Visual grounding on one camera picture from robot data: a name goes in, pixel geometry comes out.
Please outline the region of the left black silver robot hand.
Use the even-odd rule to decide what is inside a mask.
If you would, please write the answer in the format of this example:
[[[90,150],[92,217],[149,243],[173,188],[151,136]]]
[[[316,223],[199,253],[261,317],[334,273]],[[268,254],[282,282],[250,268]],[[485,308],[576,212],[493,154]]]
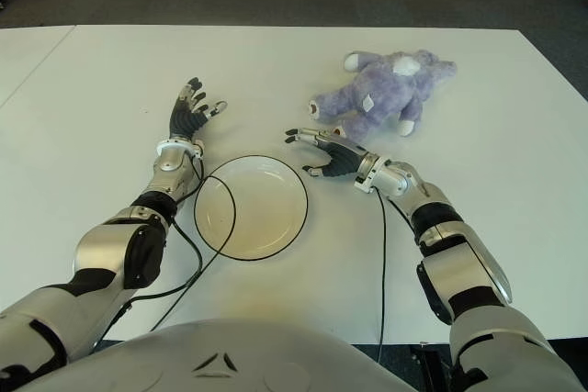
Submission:
[[[194,77],[181,88],[169,118],[171,138],[192,140],[204,125],[227,108],[226,101],[219,101],[213,106],[200,106],[199,103],[206,97],[202,86],[202,82]]]

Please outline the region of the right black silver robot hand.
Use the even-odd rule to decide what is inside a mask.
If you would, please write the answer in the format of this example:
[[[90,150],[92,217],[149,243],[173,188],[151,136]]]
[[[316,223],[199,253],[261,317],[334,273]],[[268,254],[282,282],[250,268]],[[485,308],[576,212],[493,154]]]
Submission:
[[[351,140],[332,132],[317,129],[289,129],[286,143],[305,142],[325,152],[330,161],[321,166],[304,165],[302,170],[312,177],[337,177],[356,174],[368,151]]]

